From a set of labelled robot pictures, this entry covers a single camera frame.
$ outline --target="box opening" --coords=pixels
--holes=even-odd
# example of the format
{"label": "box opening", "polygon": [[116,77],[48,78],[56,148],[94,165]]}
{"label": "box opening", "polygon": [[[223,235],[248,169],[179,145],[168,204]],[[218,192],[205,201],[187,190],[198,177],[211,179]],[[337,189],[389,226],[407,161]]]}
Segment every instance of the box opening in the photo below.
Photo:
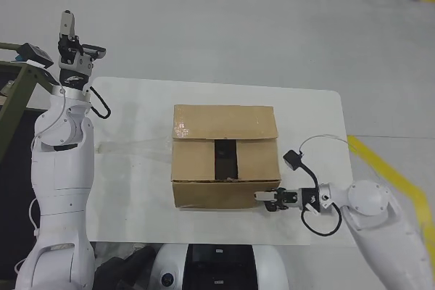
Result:
{"label": "box opening", "polygon": [[237,164],[236,140],[215,140],[215,180],[239,179]]}

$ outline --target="black cable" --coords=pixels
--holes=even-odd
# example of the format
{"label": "black cable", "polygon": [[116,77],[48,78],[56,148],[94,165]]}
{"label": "black cable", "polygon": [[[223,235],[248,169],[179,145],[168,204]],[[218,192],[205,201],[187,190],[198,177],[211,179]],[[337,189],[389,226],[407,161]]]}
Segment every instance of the black cable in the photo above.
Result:
{"label": "black cable", "polygon": [[313,233],[315,233],[315,234],[318,235],[318,236],[332,236],[334,233],[336,233],[336,232],[339,230],[340,225],[341,225],[341,221],[342,221],[342,218],[341,218],[341,212],[340,212],[339,207],[337,207],[336,204],[334,204],[334,203],[332,203],[332,206],[333,206],[333,208],[336,210],[337,214],[339,215],[339,221],[338,221],[338,223],[336,224],[336,227],[334,228],[333,231],[331,231],[331,232],[329,232],[329,233],[319,233],[318,231],[312,229],[312,228],[311,228],[311,227],[306,223],[306,220],[305,220],[305,212],[307,211],[306,207],[304,207],[303,210],[302,210],[302,222],[303,222],[303,225],[304,225],[305,227],[307,227],[308,230],[312,231]]}
{"label": "black cable", "polygon": [[99,113],[99,111],[97,111],[94,106],[92,106],[92,110],[94,111],[95,115],[99,116],[101,119],[108,119],[108,117],[111,115],[111,110],[109,109],[107,103],[104,102],[102,96],[100,96],[100,94],[95,91],[95,88],[93,86],[90,87],[90,89],[93,91],[93,93],[98,96],[100,102],[103,104],[103,107],[107,110],[107,114],[105,116],[101,115]]}
{"label": "black cable", "polygon": [[315,188],[319,191],[319,184],[318,184],[318,179],[316,178],[316,175],[314,174],[313,171],[311,171],[311,169],[309,169],[305,164],[303,164],[303,162],[300,161],[299,166],[307,173],[309,174],[309,176],[311,176],[312,181],[314,181],[314,186]]}

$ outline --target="black panel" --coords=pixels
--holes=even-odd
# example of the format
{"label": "black panel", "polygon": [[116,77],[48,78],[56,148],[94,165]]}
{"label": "black panel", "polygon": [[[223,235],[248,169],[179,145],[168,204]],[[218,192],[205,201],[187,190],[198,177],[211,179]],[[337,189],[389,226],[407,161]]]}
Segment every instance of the black panel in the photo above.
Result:
{"label": "black panel", "polygon": [[257,290],[250,245],[190,244],[183,290]]}
{"label": "black panel", "polygon": [[[36,197],[30,182],[30,142],[34,123],[41,113],[24,111],[0,164],[0,279],[3,280],[16,278],[15,264],[28,256],[36,241],[28,217],[29,204]],[[32,216],[39,226],[37,202]]]}
{"label": "black panel", "polygon": [[236,140],[215,140],[215,180],[239,179]]}

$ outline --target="box flap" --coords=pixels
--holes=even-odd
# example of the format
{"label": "box flap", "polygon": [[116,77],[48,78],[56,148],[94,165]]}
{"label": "box flap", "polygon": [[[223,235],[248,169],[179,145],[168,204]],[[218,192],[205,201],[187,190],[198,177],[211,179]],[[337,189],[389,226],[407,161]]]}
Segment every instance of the box flap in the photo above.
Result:
{"label": "box flap", "polygon": [[173,138],[277,138],[272,107],[184,105],[174,106]]}
{"label": "box flap", "polygon": [[237,141],[240,181],[279,181],[278,150],[275,139]]}
{"label": "box flap", "polygon": [[174,140],[173,181],[212,181],[215,179],[213,140]]}

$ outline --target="white cable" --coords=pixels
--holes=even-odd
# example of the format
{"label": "white cable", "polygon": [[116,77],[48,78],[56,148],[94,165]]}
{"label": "white cable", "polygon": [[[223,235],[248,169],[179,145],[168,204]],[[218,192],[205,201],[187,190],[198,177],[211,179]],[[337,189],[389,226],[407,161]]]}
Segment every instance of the white cable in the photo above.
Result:
{"label": "white cable", "polygon": [[29,211],[28,211],[28,213],[29,213],[29,220],[30,220],[30,222],[32,223],[32,225],[34,226],[34,231],[37,231],[37,225],[36,225],[36,222],[32,219],[32,206],[33,206],[33,204],[34,204],[34,202],[37,200],[37,198],[35,198],[35,199],[33,199],[31,202],[30,202],[30,204],[29,204]]}
{"label": "white cable", "polygon": [[60,93],[63,94],[63,107],[61,109],[61,112],[59,113],[59,115],[55,119],[55,121],[53,121],[48,127],[46,127],[45,129],[43,129],[42,131],[40,131],[40,132],[38,132],[37,134],[34,135],[34,138],[32,139],[32,141],[30,143],[30,151],[32,151],[34,149],[34,143],[36,141],[36,138],[38,138],[42,133],[46,132],[53,125],[55,125],[58,122],[58,120],[61,118],[61,116],[63,116],[63,113],[65,112],[65,107],[66,107],[66,90],[65,90],[65,88],[63,88],[63,85],[59,82],[58,78],[55,78],[54,75],[51,72],[49,72],[45,67],[39,67],[38,63],[36,65],[35,63],[29,62],[29,61],[23,62],[23,63],[26,63],[28,65],[32,65],[34,67],[40,68],[42,70],[45,70],[48,74],[50,74],[53,77],[53,79],[55,79],[55,81],[59,84],[59,86],[61,86]]}
{"label": "white cable", "polygon": [[[305,145],[306,142],[308,142],[309,140],[314,139],[314,138],[329,138],[329,139],[341,141],[341,142],[345,143],[346,145],[350,146],[351,148],[353,148],[356,152],[358,152],[356,147],[351,145],[348,141],[342,139],[341,137],[338,137],[337,135],[332,135],[332,134],[314,135],[314,136],[311,136],[311,137],[307,138],[306,140],[304,140],[301,143],[301,145],[299,145],[298,152],[300,154],[302,154],[302,147],[303,147],[303,145]],[[384,182],[383,178],[380,177],[380,175],[377,173],[377,171],[375,169],[372,168],[372,166],[370,166],[367,162],[365,162],[365,164],[374,172],[374,175],[377,177],[377,179],[379,179],[380,181]]]}
{"label": "white cable", "polygon": [[19,262],[16,263],[16,265],[14,266],[14,271],[16,272],[16,274],[19,274],[19,273],[20,273],[19,270],[17,269],[17,266],[18,266],[19,264],[21,264],[22,262],[26,261],[26,259],[27,259],[27,258],[24,258],[24,259],[22,259],[22,260],[20,260]]}

